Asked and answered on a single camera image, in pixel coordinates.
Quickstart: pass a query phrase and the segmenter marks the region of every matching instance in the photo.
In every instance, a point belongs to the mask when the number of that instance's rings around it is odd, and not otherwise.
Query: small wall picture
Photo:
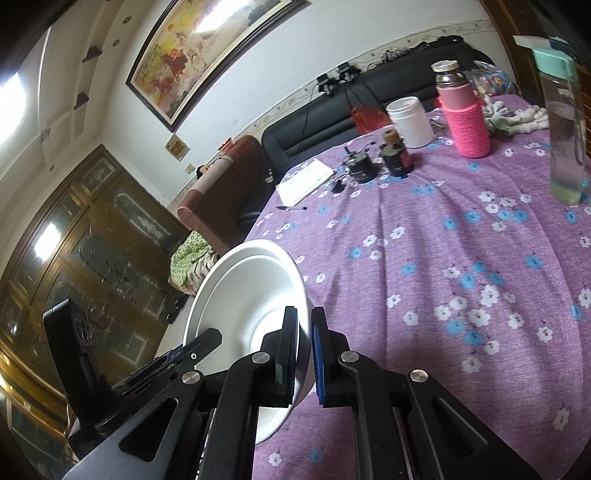
[[[173,0],[140,49],[126,83],[174,132],[234,59],[305,3]]]
[[[170,140],[168,140],[166,150],[168,150],[178,161],[181,161],[191,149],[176,134],[174,134],[170,137]]]

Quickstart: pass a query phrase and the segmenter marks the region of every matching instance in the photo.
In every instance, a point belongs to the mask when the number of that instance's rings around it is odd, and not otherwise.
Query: green blanket
[[[170,275],[177,285],[184,284],[191,265],[207,254],[209,248],[209,244],[198,232],[190,233],[170,259]]]

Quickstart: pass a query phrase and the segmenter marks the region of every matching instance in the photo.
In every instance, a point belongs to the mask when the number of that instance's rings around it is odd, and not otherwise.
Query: metal screw
[[[257,352],[252,356],[252,361],[256,364],[266,364],[270,359],[267,352]]]
[[[184,384],[193,385],[201,380],[201,375],[196,371],[185,372],[183,373],[182,379]]]
[[[343,362],[347,362],[348,364],[353,364],[357,360],[359,360],[359,354],[357,352],[352,352],[351,350],[347,350],[340,354],[340,358]]]
[[[429,379],[429,375],[427,375],[425,370],[413,370],[410,372],[410,379],[413,382],[425,383]]]

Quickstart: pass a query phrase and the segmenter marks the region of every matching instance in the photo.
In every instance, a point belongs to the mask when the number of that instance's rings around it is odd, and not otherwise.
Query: black headrest
[[[475,68],[474,60],[492,63],[462,37],[442,37],[338,85],[333,96],[312,100],[263,132],[262,145],[275,179],[298,163],[357,137],[350,115],[355,105],[383,108],[398,98],[416,96],[431,110],[437,96],[431,64],[439,60],[457,60],[462,70]]]

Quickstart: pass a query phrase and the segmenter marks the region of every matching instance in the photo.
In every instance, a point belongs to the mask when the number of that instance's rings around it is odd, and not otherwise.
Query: black leather sofa
[[[268,126],[261,143],[266,153],[263,163],[271,170],[273,182],[262,179],[250,195],[239,216],[242,231],[250,231],[275,185],[291,167],[359,135],[351,118],[354,106],[383,109],[398,98],[416,96],[426,111],[432,110],[437,91],[431,65],[439,60],[457,60],[463,70],[475,68],[474,60],[492,63],[462,37],[440,37],[337,85],[331,96],[321,95]]]

